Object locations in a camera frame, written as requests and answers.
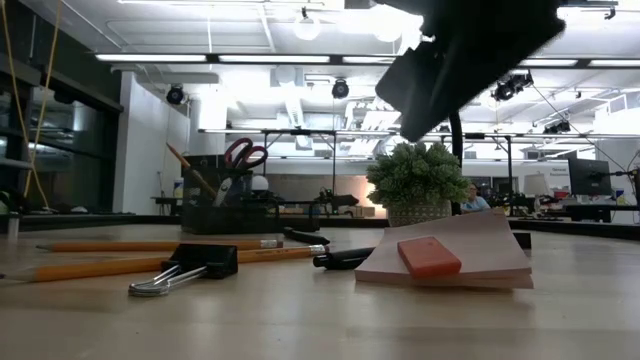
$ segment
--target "lamp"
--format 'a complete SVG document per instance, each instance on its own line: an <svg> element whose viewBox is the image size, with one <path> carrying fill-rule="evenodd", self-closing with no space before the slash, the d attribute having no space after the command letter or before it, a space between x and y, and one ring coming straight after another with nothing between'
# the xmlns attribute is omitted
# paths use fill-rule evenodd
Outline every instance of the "lamp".
<svg viewBox="0 0 640 360"><path fill-rule="evenodd" d="M534 195L535 202L533 207L536 213L540 212L540 196L549 195L549 184L544 174L532 174L524 177L524 193L525 195Z"/></svg>

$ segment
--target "ceiling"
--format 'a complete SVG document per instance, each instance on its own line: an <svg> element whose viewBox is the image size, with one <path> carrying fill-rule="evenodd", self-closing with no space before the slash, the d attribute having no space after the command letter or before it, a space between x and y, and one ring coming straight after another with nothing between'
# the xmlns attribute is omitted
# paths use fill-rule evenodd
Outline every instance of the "ceiling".
<svg viewBox="0 0 640 360"><path fill-rule="evenodd" d="M21 1L45 19L55 18L56 1ZM161 6L125 4L118 0L63 1L62 30L95 52L398 54L416 41L419 26L415 17L397 12L345 10L362 1L346 4L325 1L321 10L309 6L309 16L318 21L317 28L309 21L296 24L300 17L299 5ZM566 32L542 48L538 55L640 57L640 37L637 36L640 6L629 6L640 2L620 3L617 15L611 20L604 20L606 10L559 14L567 21ZM398 29L395 35L402 33L402 36L391 42L381 41L381 38L389 40L385 37L395 36L381 33L381 28ZM313 40L303 40L296 35L296 31L309 35L314 30L319 33ZM252 120L257 124L257 121L277 120L278 113L287 113L287 96L282 88L272 86L273 68L147 65L144 71L138 72L141 81L153 80L159 87L175 82L182 75L197 74L206 80L207 76L216 74L234 104L230 106L229 119L251 127ZM299 71L346 78L351 92L345 100L333 100L331 84L316 83L313 88L300 90L298 95L304 113L346 116L350 103L374 100L374 86L385 68L305 66ZM532 75L536 87L553 107L570 114L575 123L592 122L595 108L624 91L640 88L637 70L533 70ZM558 116L548 118L554 113L547 101L529 88L513 100L499 104L497 111L495 102L485 92L461 111L461 117L465 129L473 131L491 131L498 123L505 131L517 127L525 132L533 123L544 125L559 119Z"/></svg>

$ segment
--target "wooden table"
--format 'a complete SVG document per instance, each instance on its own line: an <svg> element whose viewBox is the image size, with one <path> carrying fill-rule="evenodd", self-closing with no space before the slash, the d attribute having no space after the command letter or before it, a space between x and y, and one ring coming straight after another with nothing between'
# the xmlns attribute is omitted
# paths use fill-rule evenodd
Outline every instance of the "wooden table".
<svg viewBox="0 0 640 360"><path fill-rule="evenodd" d="M382 230L326 229L338 249ZM0 272L121 254L48 254L47 241L176 239L177 226L23 233ZM0 283L0 359L637 359L640 244L533 233L535 290L356 283L308 260L242 265L167 297L127 296L151 274Z"/></svg>

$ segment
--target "orange eraser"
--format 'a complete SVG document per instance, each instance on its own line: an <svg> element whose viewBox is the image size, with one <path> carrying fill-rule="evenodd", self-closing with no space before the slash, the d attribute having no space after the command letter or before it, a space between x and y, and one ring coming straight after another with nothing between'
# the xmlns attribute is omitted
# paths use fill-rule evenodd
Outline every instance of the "orange eraser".
<svg viewBox="0 0 640 360"><path fill-rule="evenodd" d="M462 267L460 259L434 237L401 241L398 253L415 279L455 275Z"/></svg>

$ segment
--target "computer monitor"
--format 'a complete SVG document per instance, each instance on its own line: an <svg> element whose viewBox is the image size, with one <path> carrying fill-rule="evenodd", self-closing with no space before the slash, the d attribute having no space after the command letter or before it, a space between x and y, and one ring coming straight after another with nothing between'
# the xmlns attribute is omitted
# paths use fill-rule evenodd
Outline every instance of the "computer monitor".
<svg viewBox="0 0 640 360"><path fill-rule="evenodd" d="M569 159L569 176L574 195L611 195L609 163L606 161Z"/></svg>

